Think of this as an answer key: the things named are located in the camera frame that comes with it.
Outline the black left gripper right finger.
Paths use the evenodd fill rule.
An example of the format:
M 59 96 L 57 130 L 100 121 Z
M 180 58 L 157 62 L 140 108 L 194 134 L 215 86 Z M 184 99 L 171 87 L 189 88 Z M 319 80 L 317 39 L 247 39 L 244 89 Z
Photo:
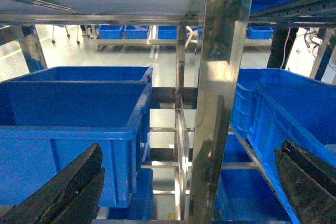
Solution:
M 335 167 L 291 140 L 275 154 L 281 186 L 300 223 L 335 223 Z

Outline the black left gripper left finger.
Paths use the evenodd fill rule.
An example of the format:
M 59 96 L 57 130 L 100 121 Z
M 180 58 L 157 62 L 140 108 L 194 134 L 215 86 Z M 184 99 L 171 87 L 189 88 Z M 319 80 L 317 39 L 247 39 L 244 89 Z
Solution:
M 92 223 L 104 186 L 103 153 L 94 143 L 19 205 L 1 223 Z

